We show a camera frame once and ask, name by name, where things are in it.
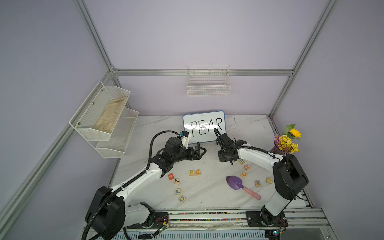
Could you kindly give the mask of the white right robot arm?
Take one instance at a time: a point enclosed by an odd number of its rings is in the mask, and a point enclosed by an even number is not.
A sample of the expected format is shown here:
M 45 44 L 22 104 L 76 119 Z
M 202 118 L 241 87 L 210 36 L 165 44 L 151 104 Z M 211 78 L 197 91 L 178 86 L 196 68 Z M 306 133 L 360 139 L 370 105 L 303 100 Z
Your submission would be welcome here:
M 297 197 L 309 183 L 309 179 L 296 156 L 292 154 L 277 155 L 256 148 L 246 141 L 233 141 L 227 134 L 214 129 L 216 142 L 221 147 L 218 151 L 220 162 L 244 160 L 254 163 L 273 174 L 275 192 L 262 207 L 261 217 L 266 223 L 278 218 L 283 210 Z

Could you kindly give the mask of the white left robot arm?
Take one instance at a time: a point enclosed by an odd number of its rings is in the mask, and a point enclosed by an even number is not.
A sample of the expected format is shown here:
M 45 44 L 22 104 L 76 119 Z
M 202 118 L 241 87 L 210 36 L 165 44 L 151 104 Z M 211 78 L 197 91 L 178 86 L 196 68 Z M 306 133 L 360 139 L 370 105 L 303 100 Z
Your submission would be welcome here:
M 156 211 L 144 202 L 133 206 L 131 201 L 148 185 L 166 176 L 175 163 L 198 161 L 204 156 L 207 150 L 199 143 L 189 147 L 189 140 L 186 131 L 177 133 L 155 156 L 149 152 L 147 165 L 137 174 L 112 188 L 100 187 L 85 216 L 87 225 L 81 238 L 87 239 L 91 229 L 97 232 L 93 239 L 101 237 L 110 240 L 125 227 L 137 224 L 150 226 Z

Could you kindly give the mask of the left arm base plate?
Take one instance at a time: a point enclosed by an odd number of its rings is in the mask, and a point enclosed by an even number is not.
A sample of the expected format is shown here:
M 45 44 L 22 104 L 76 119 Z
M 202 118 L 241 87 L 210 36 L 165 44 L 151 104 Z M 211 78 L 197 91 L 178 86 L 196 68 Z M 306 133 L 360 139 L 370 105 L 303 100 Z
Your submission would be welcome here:
M 154 216 L 154 221 L 151 226 L 152 229 L 159 229 L 164 225 L 164 223 L 169 222 L 169 213 L 167 212 L 156 212 Z

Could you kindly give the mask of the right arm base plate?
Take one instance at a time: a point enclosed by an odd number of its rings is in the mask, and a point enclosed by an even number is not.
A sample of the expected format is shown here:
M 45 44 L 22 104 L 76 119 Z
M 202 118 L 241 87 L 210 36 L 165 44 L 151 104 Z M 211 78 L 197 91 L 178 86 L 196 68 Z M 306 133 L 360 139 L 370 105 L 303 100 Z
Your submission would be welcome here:
M 246 219 L 249 227 L 287 227 L 288 221 L 281 212 L 277 216 L 271 215 L 268 211 L 247 211 Z

